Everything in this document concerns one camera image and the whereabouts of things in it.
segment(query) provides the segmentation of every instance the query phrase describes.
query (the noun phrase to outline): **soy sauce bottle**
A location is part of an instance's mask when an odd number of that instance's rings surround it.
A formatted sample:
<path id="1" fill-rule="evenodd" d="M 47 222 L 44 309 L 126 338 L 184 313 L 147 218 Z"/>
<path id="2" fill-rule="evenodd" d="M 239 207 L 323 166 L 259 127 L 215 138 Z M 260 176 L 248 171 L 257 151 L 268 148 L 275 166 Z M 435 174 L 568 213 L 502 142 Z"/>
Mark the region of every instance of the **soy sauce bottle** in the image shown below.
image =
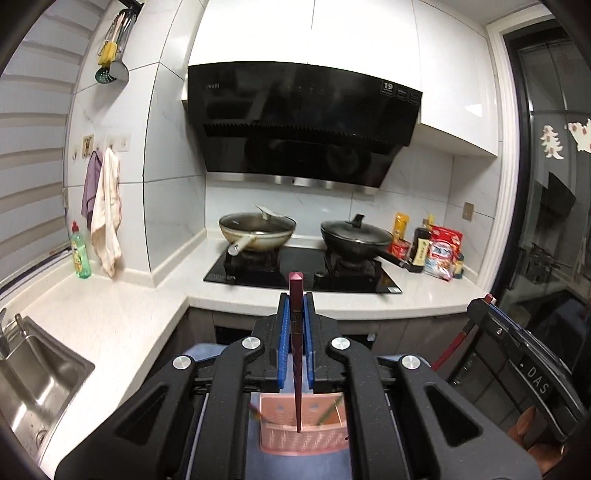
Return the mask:
<path id="1" fill-rule="evenodd" d="M 421 273 L 425 268 L 425 260 L 429 252 L 429 240 L 431 240 L 431 228 L 428 219 L 423 219 L 423 224 L 414 231 L 413 245 L 408 254 L 407 270 L 412 273 Z"/>

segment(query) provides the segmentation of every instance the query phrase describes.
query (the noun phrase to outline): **gas stove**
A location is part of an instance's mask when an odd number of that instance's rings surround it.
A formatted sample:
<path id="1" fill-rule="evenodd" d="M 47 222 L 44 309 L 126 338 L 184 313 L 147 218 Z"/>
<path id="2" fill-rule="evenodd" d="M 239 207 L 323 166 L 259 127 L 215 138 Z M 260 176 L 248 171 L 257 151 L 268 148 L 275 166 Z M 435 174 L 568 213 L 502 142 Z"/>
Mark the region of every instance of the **gas stove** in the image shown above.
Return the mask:
<path id="1" fill-rule="evenodd" d="M 204 281 L 286 290 L 290 272 L 304 274 L 307 291 L 402 293 L 377 260 L 351 262 L 330 250 L 281 247 L 233 257 L 224 252 Z"/>

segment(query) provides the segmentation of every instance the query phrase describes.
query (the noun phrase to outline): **pink basket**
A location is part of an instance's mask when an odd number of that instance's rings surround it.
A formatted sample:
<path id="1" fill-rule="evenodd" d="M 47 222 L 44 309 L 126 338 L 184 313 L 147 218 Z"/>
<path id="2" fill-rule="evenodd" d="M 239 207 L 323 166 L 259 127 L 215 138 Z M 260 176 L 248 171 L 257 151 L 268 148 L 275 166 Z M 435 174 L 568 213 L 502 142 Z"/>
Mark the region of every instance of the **pink basket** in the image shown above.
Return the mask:
<path id="1" fill-rule="evenodd" d="M 260 395 L 261 450 L 275 455 L 318 455 L 349 446 L 345 405 L 335 401 L 342 394 L 304 394 L 301 399 L 301 433 L 296 428 L 296 405 L 289 394 Z M 332 407 L 322 425 L 318 420 Z"/>

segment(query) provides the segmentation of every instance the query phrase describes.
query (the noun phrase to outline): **range hood vent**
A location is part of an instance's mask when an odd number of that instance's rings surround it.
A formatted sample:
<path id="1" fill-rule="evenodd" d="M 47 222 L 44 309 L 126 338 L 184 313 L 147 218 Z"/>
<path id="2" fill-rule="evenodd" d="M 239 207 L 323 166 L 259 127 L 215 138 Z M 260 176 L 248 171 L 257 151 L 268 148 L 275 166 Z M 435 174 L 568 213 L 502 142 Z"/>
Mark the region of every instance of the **range hood vent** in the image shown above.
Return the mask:
<path id="1" fill-rule="evenodd" d="M 368 193 L 410 143 L 422 97 L 361 73 L 284 62 L 192 65 L 187 83 L 209 177 Z"/>

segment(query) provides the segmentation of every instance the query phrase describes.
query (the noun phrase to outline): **white pan handle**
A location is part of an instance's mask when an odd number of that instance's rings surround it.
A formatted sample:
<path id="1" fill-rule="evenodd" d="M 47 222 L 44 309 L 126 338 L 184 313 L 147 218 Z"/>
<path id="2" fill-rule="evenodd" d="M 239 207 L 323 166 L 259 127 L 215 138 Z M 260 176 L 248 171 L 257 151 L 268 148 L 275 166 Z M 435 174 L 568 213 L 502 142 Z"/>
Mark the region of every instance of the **white pan handle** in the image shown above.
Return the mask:
<path id="1" fill-rule="evenodd" d="M 285 218 L 285 215 L 279 215 L 279 213 L 273 212 L 273 210 L 269 210 L 267 207 L 263 205 L 255 205 L 260 211 L 262 211 L 262 219 L 268 220 L 270 216 L 277 217 L 277 218 Z"/>
<path id="2" fill-rule="evenodd" d="M 234 242 L 232 245 L 228 247 L 228 253 L 235 257 L 237 256 L 242 250 L 244 250 L 248 245 L 255 239 L 254 235 L 245 235 L 243 236 L 238 242 Z"/>

